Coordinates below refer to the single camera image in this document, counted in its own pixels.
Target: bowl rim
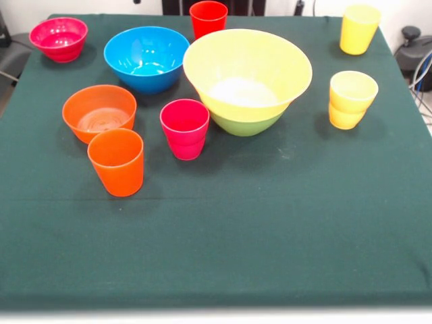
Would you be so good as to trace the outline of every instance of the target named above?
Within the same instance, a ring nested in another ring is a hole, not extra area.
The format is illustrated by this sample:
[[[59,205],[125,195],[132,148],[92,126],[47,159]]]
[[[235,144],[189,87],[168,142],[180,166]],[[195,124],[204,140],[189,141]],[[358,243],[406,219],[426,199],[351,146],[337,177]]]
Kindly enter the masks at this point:
[[[184,52],[184,54],[183,54],[183,58],[182,58],[182,61],[181,61],[179,64],[177,64],[175,67],[171,68],[170,70],[164,71],[162,74],[154,73],[154,74],[145,74],[145,75],[140,75],[140,74],[130,74],[130,73],[126,73],[126,72],[124,72],[124,71],[121,71],[121,70],[117,69],[115,66],[113,66],[113,65],[112,65],[112,64],[107,60],[107,47],[108,47],[109,44],[113,41],[113,39],[119,37],[120,35],[127,34],[127,33],[129,33],[129,32],[135,31],[135,30],[144,30],[144,29],[164,29],[164,30],[168,30],[168,31],[170,31],[170,32],[173,32],[174,34],[177,34],[178,36],[180,36],[180,38],[182,38],[183,40],[186,41],[186,44],[188,45],[188,46],[186,47],[186,51],[188,50],[188,48],[189,48],[189,46],[190,46],[189,40],[188,40],[188,39],[187,39],[187,38],[186,38],[182,33],[178,32],[177,30],[174,30],[174,29],[171,29],[171,28],[167,28],[167,27],[161,27],[161,26],[139,26],[139,27],[134,27],[134,28],[130,28],[130,29],[127,29],[127,30],[123,30],[122,32],[119,32],[118,34],[112,36],[112,37],[108,40],[107,44],[106,44],[105,47],[103,48],[103,58],[104,58],[105,62],[108,64],[108,66],[109,66],[111,69],[113,69],[114,71],[117,71],[117,72],[119,72],[119,73],[121,73],[121,74],[124,74],[124,75],[127,75],[127,76],[137,76],[137,77],[140,77],[140,78],[143,78],[143,77],[145,78],[145,77],[148,77],[148,76],[149,76],[149,77],[151,77],[151,76],[162,76],[162,75],[164,75],[164,74],[170,73],[170,72],[172,72],[172,71],[174,71],[174,70],[180,68],[180,67],[183,65],[184,55],[186,54],[186,51]]]
[[[79,24],[81,24],[81,25],[84,26],[84,28],[85,28],[85,32],[84,32],[84,34],[80,37],[80,39],[78,39],[78,40],[76,40],[76,41],[74,41],[74,42],[68,44],[67,46],[64,46],[64,45],[59,45],[59,46],[42,46],[42,45],[40,45],[40,44],[34,42],[34,41],[32,40],[32,35],[35,33],[35,30],[36,30],[38,27],[42,26],[43,24],[45,24],[45,23],[47,23],[47,22],[50,22],[50,21],[53,21],[53,20],[72,20],[72,21],[78,22]],[[83,39],[85,39],[85,38],[87,37],[87,34],[88,34],[88,26],[87,26],[87,24],[86,24],[85,22],[83,22],[82,20],[80,20],[80,19],[78,19],[78,18],[73,18],[73,17],[56,17],[56,18],[46,19],[46,20],[40,22],[39,24],[37,24],[35,27],[33,27],[33,29],[32,29],[32,30],[30,31],[30,33],[28,34],[28,39],[29,39],[29,41],[30,41],[30,42],[31,42],[35,47],[37,47],[38,49],[61,49],[61,48],[65,48],[65,47],[66,47],[66,48],[67,48],[67,47],[70,47],[70,46],[72,46],[72,45],[75,45],[75,44],[81,42]]]
[[[271,105],[253,105],[253,106],[241,106],[241,107],[246,107],[246,108],[266,108],[266,107],[275,107],[275,106],[280,106],[280,105],[284,105],[284,104],[289,104],[292,101],[294,101],[296,98],[298,98],[300,95],[302,95],[307,88],[311,85],[312,82],[312,77],[313,77],[313,69],[312,69],[312,64],[311,61],[309,60],[309,58],[307,57],[307,55],[298,47],[296,46],[294,43],[290,42],[289,40],[285,39],[284,37],[280,37],[276,34],[272,34],[270,32],[264,32],[262,30],[255,30],[255,29],[247,29],[247,28],[232,28],[232,29],[225,29],[225,30],[219,30],[217,32],[212,32],[210,34],[204,35],[202,37],[200,37],[199,39],[197,39],[196,41],[194,41],[186,50],[186,52],[184,53],[184,57],[183,57],[183,62],[187,61],[187,56],[188,54],[190,54],[190,50],[193,49],[195,44],[199,44],[200,42],[205,41],[207,38],[211,38],[216,34],[222,34],[222,33],[231,33],[231,32],[251,32],[251,33],[257,33],[257,34],[267,34],[270,37],[273,38],[278,38],[280,40],[283,40],[286,43],[291,44],[292,46],[296,47],[298,49],[298,51],[300,52],[301,56],[303,56],[304,58],[306,58],[306,61],[308,62],[308,69],[310,71],[310,78],[307,82],[305,82],[304,87],[301,89],[301,91],[298,92],[297,95],[290,97],[288,99],[282,100],[282,101],[277,101],[276,103],[272,103]],[[188,75],[188,71],[186,69],[186,65],[183,66],[183,70],[184,73],[187,77],[187,79],[189,80],[189,82],[193,85],[193,87],[195,87],[195,89],[197,89],[199,92],[205,93],[205,95],[209,98],[212,98],[213,100],[217,100],[217,101],[222,101],[224,103],[228,103],[230,105],[235,105],[233,103],[229,103],[226,101],[221,100],[220,98],[217,97],[213,97],[211,95],[209,95],[207,93],[207,91],[204,91],[203,89],[201,89],[199,86],[195,85],[194,83],[192,83],[192,81],[190,80],[190,76]]]
[[[66,100],[65,103],[63,104],[63,108],[62,108],[62,110],[61,110],[61,116],[62,116],[63,121],[65,122],[65,124],[68,125],[69,128],[70,128],[71,130],[75,130],[75,131],[78,131],[78,132],[85,132],[86,134],[99,134],[99,133],[101,133],[101,132],[106,132],[106,130],[99,130],[99,131],[85,131],[85,130],[83,130],[82,128],[78,128],[78,127],[72,125],[72,124],[69,122],[69,120],[65,117],[65,110],[66,110],[66,106],[67,106],[67,104],[68,104],[68,103],[69,103],[69,102],[70,102],[70,101],[71,101],[75,96],[79,95],[80,93],[83,93],[83,92],[89,91],[89,90],[92,89],[92,88],[111,88],[111,89],[116,90],[116,91],[121,91],[121,92],[127,94],[130,98],[133,99],[133,102],[134,102],[134,112],[131,114],[131,116],[128,118],[128,120],[126,120],[126,121],[125,121],[121,126],[119,126],[119,127],[117,127],[117,128],[122,128],[123,126],[125,126],[125,125],[126,125],[128,122],[130,122],[130,121],[134,118],[134,116],[136,115],[136,110],[137,110],[137,106],[138,106],[138,104],[137,104],[137,102],[136,102],[135,96],[134,96],[134,95],[133,95],[129,90],[127,90],[127,89],[125,89],[125,88],[122,88],[121,86],[116,86],[116,85],[114,85],[114,84],[95,84],[95,85],[93,85],[93,86],[87,86],[86,88],[82,88],[82,89],[80,89],[80,90],[74,92],[73,94],[71,94],[71,95],[67,98],[67,100]]]

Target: bowl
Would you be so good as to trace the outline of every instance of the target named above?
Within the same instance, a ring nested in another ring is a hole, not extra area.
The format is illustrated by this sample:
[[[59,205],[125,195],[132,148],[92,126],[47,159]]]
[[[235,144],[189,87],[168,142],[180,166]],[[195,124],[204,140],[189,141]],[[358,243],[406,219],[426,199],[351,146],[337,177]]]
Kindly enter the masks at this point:
[[[216,124],[237,136],[269,128],[312,80],[311,63],[296,45],[250,29],[199,38],[185,53],[184,71]]]
[[[63,120],[82,142],[114,128],[134,127],[135,97],[120,86],[100,84],[75,92],[63,105]]]
[[[57,63],[68,63],[80,56],[86,42],[87,25],[76,18],[45,20],[30,32],[30,42]]]
[[[115,35],[103,52],[118,78],[146,94],[168,89],[182,73],[188,40],[175,30],[145,26]]]

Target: white wall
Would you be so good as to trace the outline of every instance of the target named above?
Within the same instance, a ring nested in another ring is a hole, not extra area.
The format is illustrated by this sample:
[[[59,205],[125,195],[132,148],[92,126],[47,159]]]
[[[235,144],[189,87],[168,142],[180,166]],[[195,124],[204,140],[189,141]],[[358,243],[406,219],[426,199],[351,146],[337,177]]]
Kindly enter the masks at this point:
[[[0,0],[0,10],[10,34],[30,32],[51,14],[161,15],[161,0]]]
[[[296,0],[267,0],[266,16],[291,16],[294,14]],[[312,15],[313,0],[304,0],[304,16]],[[432,34],[431,0],[317,0],[316,16],[342,17],[346,6],[352,3],[374,5],[382,13],[380,27],[392,51],[402,43],[401,29],[414,25],[422,34]]]

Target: plastic cup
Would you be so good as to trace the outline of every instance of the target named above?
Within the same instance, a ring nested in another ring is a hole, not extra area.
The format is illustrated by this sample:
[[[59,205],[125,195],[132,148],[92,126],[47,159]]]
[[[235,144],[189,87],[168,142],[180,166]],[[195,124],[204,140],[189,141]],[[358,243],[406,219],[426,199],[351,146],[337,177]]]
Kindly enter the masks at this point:
[[[378,93],[378,84],[357,71],[336,73],[330,80],[329,118],[341,130],[356,127]]]
[[[87,155],[105,189],[116,197],[140,190],[144,181],[144,141],[132,130],[116,128],[96,135]]]
[[[217,1],[200,1],[189,9],[195,39],[225,29],[228,8]]]
[[[209,110],[199,101],[178,99],[168,103],[159,115],[168,146],[175,157],[189,161],[203,150],[209,128]]]
[[[370,5],[351,5],[342,19],[340,48],[347,54],[361,55],[371,44],[381,12]]]

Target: black chair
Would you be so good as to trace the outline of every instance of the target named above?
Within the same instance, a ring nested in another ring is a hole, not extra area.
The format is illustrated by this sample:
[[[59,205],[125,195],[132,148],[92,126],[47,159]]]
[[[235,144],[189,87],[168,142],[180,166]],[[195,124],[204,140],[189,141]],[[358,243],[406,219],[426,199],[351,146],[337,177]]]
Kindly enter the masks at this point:
[[[28,33],[9,34],[0,11],[0,101],[17,84],[33,49]]]

